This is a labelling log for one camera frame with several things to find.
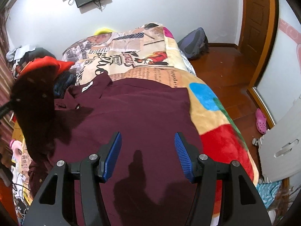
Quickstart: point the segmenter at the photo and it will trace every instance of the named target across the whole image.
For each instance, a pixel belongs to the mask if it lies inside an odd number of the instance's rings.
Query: curtain
[[[6,66],[6,53],[9,51],[8,36],[6,32],[6,13],[0,12],[0,105],[9,100],[10,89],[14,83],[13,76]],[[0,120],[0,143],[8,145],[13,133],[13,123],[9,121],[10,115]]]

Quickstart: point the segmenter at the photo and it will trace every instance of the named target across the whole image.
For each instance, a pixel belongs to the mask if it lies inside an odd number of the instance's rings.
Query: yellow round object
[[[103,28],[103,29],[99,29],[97,30],[94,35],[101,35],[101,34],[107,34],[107,33],[110,33],[110,32],[114,32],[108,28]]]

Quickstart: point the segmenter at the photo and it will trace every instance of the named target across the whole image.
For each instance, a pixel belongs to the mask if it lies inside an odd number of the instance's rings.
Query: door panel
[[[241,52],[257,65],[261,56],[270,10],[269,0],[246,0],[246,22]]]

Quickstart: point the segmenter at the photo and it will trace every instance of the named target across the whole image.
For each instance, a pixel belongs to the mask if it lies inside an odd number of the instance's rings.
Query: gray backpack
[[[180,40],[178,47],[188,59],[196,59],[209,52],[208,39],[201,27]]]

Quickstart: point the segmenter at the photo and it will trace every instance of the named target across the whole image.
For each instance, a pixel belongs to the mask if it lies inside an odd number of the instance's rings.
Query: shirt label
[[[83,87],[82,88],[82,92],[83,91],[86,91],[89,87],[91,87],[92,86],[92,84],[93,84],[93,81],[92,82],[90,82],[90,84],[88,85],[88,86],[86,86],[86,87]]]

